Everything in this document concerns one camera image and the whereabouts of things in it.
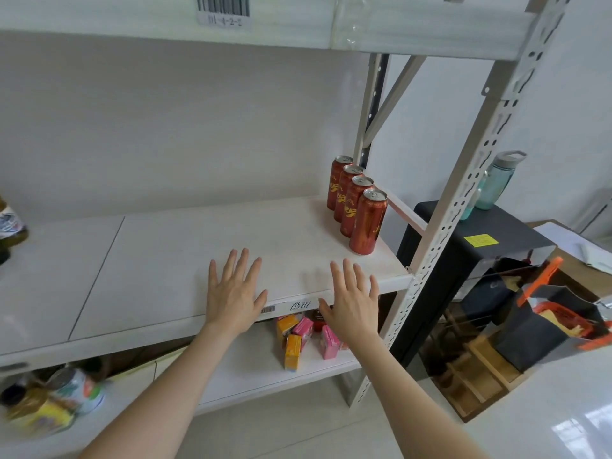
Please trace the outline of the pink juice carton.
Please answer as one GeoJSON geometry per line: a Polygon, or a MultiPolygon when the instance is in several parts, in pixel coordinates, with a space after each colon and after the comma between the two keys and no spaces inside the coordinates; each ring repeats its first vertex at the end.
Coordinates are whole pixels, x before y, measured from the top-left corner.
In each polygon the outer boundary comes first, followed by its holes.
{"type": "Polygon", "coordinates": [[[349,349],[345,342],[342,342],[329,325],[324,324],[320,335],[320,352],[324,360],[331,360],[337,357],[341,351],[349,349]]]}
{"type": "Polygon", "coordinates": [[[300,352],[302,352],[310,341],[310,338],[314,331],[314,322],[307,316],[303,316],[299,323],[292,328],[291,334],[300,337],[301,339],[301,348],[300,352]]]}

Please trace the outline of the glass bottle with label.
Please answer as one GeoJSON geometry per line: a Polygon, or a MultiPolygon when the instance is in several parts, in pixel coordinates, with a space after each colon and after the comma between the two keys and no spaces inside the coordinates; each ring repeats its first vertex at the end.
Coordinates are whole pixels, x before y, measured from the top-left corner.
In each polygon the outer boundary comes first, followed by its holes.
{"type": "Polygon", "coordinates": [[[29,237],[27,225],[0,196],[0,266],[11,257],[10,248],[29,237]]]}

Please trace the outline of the red drink can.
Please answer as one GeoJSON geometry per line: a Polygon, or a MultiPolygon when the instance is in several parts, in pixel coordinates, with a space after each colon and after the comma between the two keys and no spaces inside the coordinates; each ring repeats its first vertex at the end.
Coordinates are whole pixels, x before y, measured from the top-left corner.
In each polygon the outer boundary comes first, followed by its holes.
{"type": "Polygon", "coordinates": [[[329,210],[335,210],[337,192],[340,186],[341,172],[345,166],[352,164],[353,161],[354,158],[348,155],[338,155],[333,159],[326,202],[326,206],[329,210]]]}
{"type": "Polygon", "coordinates": [[[355,164],[346,164],[342,167],[336,191],[336,202],[333,215],[335,221],[339,223],[342,222],[346,197],[348,195],[348,186],[351,179],[354,176],[360,176],[362,173],[363,168],[355,164]]]}
{"type": "Polygon", "coordinates": [[[374,251],[387,206],[386,192],[378,188],[363,191],[358,200],[355,224],[349,241],[349,247],[355,254],[364,256],[374,251]]]}
{"type": "Polygon", "coordinates": [[[357,208],[360,197],[365,190],[374,188],[373,179],[367,176],[354,176],[348,186],[348,195],[346,197],[343,219],[341,222],[340,232],[350,238],[355,227],[357,208]]]}

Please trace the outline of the person's left forearm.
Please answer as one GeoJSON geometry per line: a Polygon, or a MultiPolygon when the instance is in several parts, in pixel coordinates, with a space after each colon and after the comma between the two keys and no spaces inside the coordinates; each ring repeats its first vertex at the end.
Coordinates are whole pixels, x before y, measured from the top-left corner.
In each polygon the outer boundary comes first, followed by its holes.
{"type": "Polygon", "coordinates": [[[174,459],[218,364],[248,327],[206,323],[174,362],[80,453],[79,459],[174,459]]]}

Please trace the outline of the person's right forearm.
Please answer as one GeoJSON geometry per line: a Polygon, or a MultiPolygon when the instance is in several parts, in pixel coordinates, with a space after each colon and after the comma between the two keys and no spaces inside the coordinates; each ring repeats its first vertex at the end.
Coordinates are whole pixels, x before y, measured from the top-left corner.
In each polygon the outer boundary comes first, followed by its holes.
{"type": "Polygon", "coordinates": [[[365,370],[404,459],[490,459],[390,354],[377,333],[346,337],[365,370]]]}

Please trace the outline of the black bag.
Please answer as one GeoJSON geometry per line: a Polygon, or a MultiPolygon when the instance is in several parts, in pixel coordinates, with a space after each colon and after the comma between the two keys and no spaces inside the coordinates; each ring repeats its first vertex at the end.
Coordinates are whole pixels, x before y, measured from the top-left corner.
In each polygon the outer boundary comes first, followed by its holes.
{"type": "Polygon", "coordinates": [[[516,300],[510,307],[505,321],[491,336],[493,348],[505,358],[516,370],[525,372],[536,365],[557,361],[586,353],[577,350],[575,343],[567,340],[561,346],[551,349],[534,349],[540,339],[536,336],[535,317],[527,317],[526,309],[516,308],[516,300]]]}

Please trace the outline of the large white barcode label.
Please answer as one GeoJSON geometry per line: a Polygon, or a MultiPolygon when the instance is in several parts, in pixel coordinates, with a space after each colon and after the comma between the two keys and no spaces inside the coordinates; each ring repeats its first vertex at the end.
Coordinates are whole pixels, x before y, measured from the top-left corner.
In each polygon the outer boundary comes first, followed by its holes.
{"type": "Polygon", "coordinates": [[[196,0],[199,25],[248,31],[253,29],[250,0],[196,0]]]}

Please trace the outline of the yellow snack packet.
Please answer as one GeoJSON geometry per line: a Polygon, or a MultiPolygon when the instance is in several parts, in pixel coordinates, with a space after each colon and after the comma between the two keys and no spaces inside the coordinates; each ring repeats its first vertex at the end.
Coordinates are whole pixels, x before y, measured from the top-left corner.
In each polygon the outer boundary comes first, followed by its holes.
{"type": "Polygon", "coordinates": [[[70,428],[73,411],[54,399],[39,384],[14,383],[0,393],[0,406],[8,424],[31,434],[54,434],[70,428]]]}

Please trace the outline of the white printed tin can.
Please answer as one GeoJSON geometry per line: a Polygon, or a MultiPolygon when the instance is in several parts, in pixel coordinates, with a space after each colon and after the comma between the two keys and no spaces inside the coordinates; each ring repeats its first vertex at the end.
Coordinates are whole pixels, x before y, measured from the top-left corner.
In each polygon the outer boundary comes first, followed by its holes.
{"type": "Polygon", "coordinates": [[[55,371],[45,383],[45,388],[54,399],[77,416],[96,410],[105,397],[103,386],[75,367],[63,367],[55,371]]]}

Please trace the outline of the teal water bottle grey lid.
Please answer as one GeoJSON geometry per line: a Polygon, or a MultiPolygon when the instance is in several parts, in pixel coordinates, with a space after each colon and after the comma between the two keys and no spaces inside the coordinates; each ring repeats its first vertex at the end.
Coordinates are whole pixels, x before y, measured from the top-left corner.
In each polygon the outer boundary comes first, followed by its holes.
{"type": "Polygon", "coordinates": [[[487,169],[487,177],[480,187],[481,192],[476,201],[475,208],[480,210],[491,209],[510,179],[515,174],[517,166],[526,159],[527,154],[520,150],[500,152],[487,169]]]}

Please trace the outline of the orange plastic basket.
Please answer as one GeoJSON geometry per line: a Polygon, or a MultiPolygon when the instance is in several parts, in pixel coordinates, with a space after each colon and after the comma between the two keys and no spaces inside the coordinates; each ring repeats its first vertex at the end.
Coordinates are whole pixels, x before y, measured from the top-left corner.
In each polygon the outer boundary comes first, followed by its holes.
{"type": "Polygon", "coordinates": [[[535,317],[540,342],[534,349],[555,349],[567,340],[584,352],[612,346],[612,316],[605,317],[599,305],[568,287],[549,284],[562,262],[561,256],[548,260],[540,275],[516,298],[516,308],[526,309],[527,317],[535,317]]]}

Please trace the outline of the wooden rack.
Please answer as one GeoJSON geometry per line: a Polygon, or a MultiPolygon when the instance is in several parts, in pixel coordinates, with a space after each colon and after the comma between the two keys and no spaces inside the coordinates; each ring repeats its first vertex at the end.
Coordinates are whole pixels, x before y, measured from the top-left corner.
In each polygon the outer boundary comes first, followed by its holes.
{"type": "Polygon", "coordinates": [[[420,355],[434,385],[464,424],[524,383],[519,371],[495,348],[481,317],[470,320],[451,302],[426,338],[420,355]]]}

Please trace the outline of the white metal shelf rack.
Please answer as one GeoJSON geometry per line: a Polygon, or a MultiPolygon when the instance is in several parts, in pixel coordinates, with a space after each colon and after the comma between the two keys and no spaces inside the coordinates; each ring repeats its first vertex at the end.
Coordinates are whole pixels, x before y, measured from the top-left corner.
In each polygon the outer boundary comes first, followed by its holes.
{"type": "Polygon", "coordinates": [[[490,59],[494,66],[482,89],[485,97],[441,200],[429,221],[387,192],[388,209],[401,215],[422,239],[403,266],[382,239],[359,256],[331,217],[322,197],[290,198],[206,208],[163,210],[118,217],[94,217],[42,225],[17,251],[0,279],[8,310],[18,292],[55,286],[53,307],[69,311],[71,332],[41,346],[23,343],[0,354],[0,381],[31,371],[195,335],[204,323],[196,303],[206,294],[211,259],[225,262],[232,246],[246,246],[263,259],[262,285],[271,292],[273,313],[258,320],[310,310],[331,298],[324,262],[349,258],[378,277],[382,293],[397,292],[381,335],[391,347],[419,295],[425,266],[435,265],[443,232],[452,234],[516,113],[570,0],[530,0],[525,12],[431,0],[251,0],[253,29],[206,33],[196,19],[197,2],[168,0],[77,0],[93,14],[77,20],[72,0],[45,4],[57,20],[42,18],[38,0],[3,0],[5,30],[101,34],[135,38],[195,40],[258,46],[329,48],[371,53],[366,93],[373,93],[381,53],[490,59]]]}

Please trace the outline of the person's right hand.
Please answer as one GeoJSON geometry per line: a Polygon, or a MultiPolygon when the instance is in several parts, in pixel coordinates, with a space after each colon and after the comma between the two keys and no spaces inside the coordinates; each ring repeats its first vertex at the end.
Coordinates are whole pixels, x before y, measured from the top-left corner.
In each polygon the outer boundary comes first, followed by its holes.
{"type": "MultiPolygon", "coordinates": [[[[378,333],[378,311],[370,311],[369,293],[370,277],[366,278],[360,265],[354,263],[356,272],[356,292],[343,297],[340,293],[340,274],[342,265],[330,263],[333,288],[333,305],[341,313],[341,328],[333,330],[336,336],[345,342],[354,354],[360,353],[363,348],[380,342],[378,333]]],[[[323,298],[319,303],[327,303],[323,298]]]]}

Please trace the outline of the black cabinet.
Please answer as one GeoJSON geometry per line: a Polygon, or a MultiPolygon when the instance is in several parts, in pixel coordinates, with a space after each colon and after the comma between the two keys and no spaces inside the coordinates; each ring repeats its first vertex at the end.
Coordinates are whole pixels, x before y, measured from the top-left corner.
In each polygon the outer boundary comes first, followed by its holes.
{"type": "Polygon", "coordinates": [[[502,276],[528,277],[553,253],[555,244],[505,210],[475,208],[458,222],[452,234],[443,232],[446,245],[435,247],[435,265],[425,266],[425,279],[417,282],[419,295],[398,332],[391,353],[404,367],[453,301],[468,319],[486,318],[487,325],[501,303],[510,296],[502,276]],[[498,245],[475,248],[464,237],[489,234],[498,245]]]}

